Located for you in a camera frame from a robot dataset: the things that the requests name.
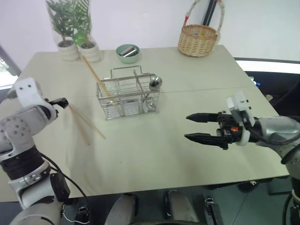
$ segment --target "black cable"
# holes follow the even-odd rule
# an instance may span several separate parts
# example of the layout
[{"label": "black cable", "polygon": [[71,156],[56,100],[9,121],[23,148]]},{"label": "black cable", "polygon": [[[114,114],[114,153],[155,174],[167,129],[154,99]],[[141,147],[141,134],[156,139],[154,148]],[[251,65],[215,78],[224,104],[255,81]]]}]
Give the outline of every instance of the black cable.
[{"label": "black cable", "polygon": [[286,214],[287,214],[287,207],[289,206],[289,203],[292,199],[292,193],[288,195],[285,201],[285,205],[283,206],[283,211],[282,211],[282,225],[286,225]]},{"label": "black cable", "polygon": [[296,152],[300,149],[300,144],[296,145],[292,150],[290,150],[286,155],[281,159],[281,164],[286,164],[291,157],[296,154]]},{"label": "black cable", "polygon": [[284,141],[273,141],[273,140],[264,138],[264,137],[260,136],[260,135],[254,130],[254,128],[251,126],[251,123],[250,123],[250,121],[249,121],[248,116],[246,115],[246,112],[245,112],[245,111],[241,111],[240,113],[241,113],[241,115],[242,115],[242,118],[247,120],[246,122],[243,120],[243,123],[244,123],[244,126],[245,126],[246,130],[248,130],[248,131],[250,132],[250,134],[251,134],[254,138],[256,138],[257,140],[259,140],[259,141],[265,142],[265,143],[267,143],[267,144],[273,144],[273,145],[285,145],[285,144],[289,144],[289,143],[292,143],[292,142],[294,142],[294,141],[300,139],[300,132],[298,132],[298,134],[297,134],[295,137],[292,137],[291,139],[284,140]]},{"label": "black cable", "polygon": [[266,139],[262,136],[260,136],[258,133],[256,133],[256,131],[253,129],[253,127],[246,127],[246,129],[250,132],[250,134],[256,138],[259,141],[265,142],[267,144],[273,144],[273,145],[285,145],[285,144],[289,144],[292,143],[296,140],[298,140],[300,138],[300,132],[298,132],[298,134],[295,137],[292,137],[291,139],[288,140],[284,140],[284,141],[273,141],[270,139]]},{"label": "black cable", "polygon": [[86,194],[84,193],[84,191],[79,187],[78,184],[75,183],[75,181],[73,181],[71,178],[69,178],[67,175],[65,175],[63,172],[59,172],[56,168],[51,166],[51,169],[53,169],[54,171],[60,173],[64,178],[66,178],[67,180],[69,180],[79,191],[80,193],[83,195],[87,205],[88,205],[88,209],[90,210],[90,202],[88,200],[88,197],[86,196]]},{"label": "black cable", "polygon": [[40,152],[40,153],[43,158],[47,159],[58,170],[58,172],[62,173],[60,167],[52,159],[50,159],[48,156],[44,155],[42,152]]},{"label": "black cable", "polygon": [[86,194],[84,193],[84,191],[79,187],[79,185],[78,184],[76,184],[75,183],[75,181],[73,181],[71,178],[69,178],[67,175],[65,175],[62,171],[61,171],[61,169],[60,169],[60,167],[52,160],[52,159],[50,159],[48,156],[46,156],[46,155],[44,155],[43,153],[41,153],[41,156],[43,157],[43,158],[45,158],[46,160],[48,160],[54,167],[52,167],[52,166],[50,166],[50,168],[52,169],[52,170],[54,170],[55,172],[58,172],[58,173],[60,173],[64,178],[66,178],[67,180],[69,180],[79,191],[80,191],[80,193],[83,195],[83,197],[84,197],[84,199],[85,199],[85,201],[86,201],[86,203],[87,203],[87,206],[88,206],[88,209],[90,210],[91,209],[91,207],[90,207],[90,202],[89,202],[89,200],[88,200],[88,197],[86,196]]}]

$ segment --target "table surface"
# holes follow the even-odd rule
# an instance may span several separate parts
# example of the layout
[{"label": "table surface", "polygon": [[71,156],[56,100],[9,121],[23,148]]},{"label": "table surface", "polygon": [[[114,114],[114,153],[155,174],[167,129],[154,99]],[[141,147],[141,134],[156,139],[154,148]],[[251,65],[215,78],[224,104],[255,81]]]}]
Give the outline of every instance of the table surface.
[{"label": "table surface", "polygon": [[[243,90],[257,117],[275,116],[276,111],[221,45],[205,58],[191,58],[176,48],[142,49],[144,72],[156,73],[164,83],[159,113],[106,121],[96,97],[96,82],[84,64],[63,62],[57,53],[37,53],[21,78],[32,76],[45,98],[67,97],[106,136],[104,140],[86,127],[87,146],[69,108],[34,136],[39,151],[52,158],[87,195],[103,195],[159,188],[177,188],[256,180],[287,175],[280,157],[271,149],[253,143],[228,150],[201,145],[184,137],[188,133],[215,135],[217,123],[185,119],[192,113],[217,113],[227,109],[225,98]],[[122,67],[114,51],[93,64],[98,74]],[[17,99],[0,105],[0,118],[20,109]],[[0,201],[15,201],[0,171]],[[81,196],[69,184],[71,197]]]}]

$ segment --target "potted plant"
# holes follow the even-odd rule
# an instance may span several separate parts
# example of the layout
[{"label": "potted plant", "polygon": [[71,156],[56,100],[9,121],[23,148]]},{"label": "potted plant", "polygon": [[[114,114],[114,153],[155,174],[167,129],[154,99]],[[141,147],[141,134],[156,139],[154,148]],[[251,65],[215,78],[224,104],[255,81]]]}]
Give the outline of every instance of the potted plant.
[{"label": "potted plant", "polygon": [[102,59],[102,54],[97,43],[90,35],[91,18],[90,18],[90,1],[89,0],[72,0],[75,2],[71,14],[70,22],[73,25],[73,40],[79,47],[80,53],[89,62],[98,62]]},{"label": "potted plant", "polygon": [[54,41],[63,60],[74,61],[80,58],[72,36],[74,28],[69,19],[74,0],[47,0],[47,10],[52,23]]}]

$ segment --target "wooden chopstick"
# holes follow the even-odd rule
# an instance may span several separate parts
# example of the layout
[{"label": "wooden chopstick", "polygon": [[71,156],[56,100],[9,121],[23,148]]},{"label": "wooden chopstick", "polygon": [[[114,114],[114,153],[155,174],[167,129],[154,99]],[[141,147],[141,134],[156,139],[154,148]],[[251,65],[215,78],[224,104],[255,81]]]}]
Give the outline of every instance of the wooden chopstick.
[{"label": "wooden chopstick", "polygon": [[75,109],[74,106],[72,107],[73,111],[87,124],[89,125],[94,131],[96,131],[103,139],[106,139],[105,136],[95,127],[94,124],[92,124],[84,114],[82,114],[79,110]]},{"label": "wooden chopstick", "polygon": [[78,120],[74,108],[71,105],[69,105],[69,107],[71,109],[71,112],[72,112],[74,120],[75,120],[75,124],[77,125],[77,128],[79,129],[81,136],[83,137],[85,143],[87,145],[90,145],[90,138],[87,135],[86,130],[84,129],[84,127],[81,125],[80,121]]},{"label": "wooden chopstick", "polygon": [[111,96],[108,89],[104,86],[103,82],[98,78],[97,74],[95,73],[94,69],[91,67],[90,63],[86,60],[86,58],[83,55],[80,55],[81,59],[83,60],[84,64],[87,66],[93,77],[96,79],[97,83],[101,86],[101,88],[104,90],[106,96]]}]

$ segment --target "bowl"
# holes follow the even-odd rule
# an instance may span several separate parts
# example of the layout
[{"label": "bowl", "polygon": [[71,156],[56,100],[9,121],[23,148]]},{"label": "bowl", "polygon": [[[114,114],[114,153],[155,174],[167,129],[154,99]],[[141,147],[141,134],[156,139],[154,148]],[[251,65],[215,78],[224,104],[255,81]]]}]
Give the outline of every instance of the bowl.
[{"label": "bowl", "polygon": [[117,53],[117,57],[118,59],[125,64],[131,64],[131,63],[135,63],[136,61],[139,60],[140,58],[140,48],[136,45],[133,45],[137,48],[137,54],[133,55],[133,56],[127,56],[127,57],[123,57],[121,56],[121,52],[126,50],[127,48],[129,48],[130,46],[132,46],[132,44],[125,44],[125,45],[120,45],[119,47],[117,47],[116,49],[116,53]]}]

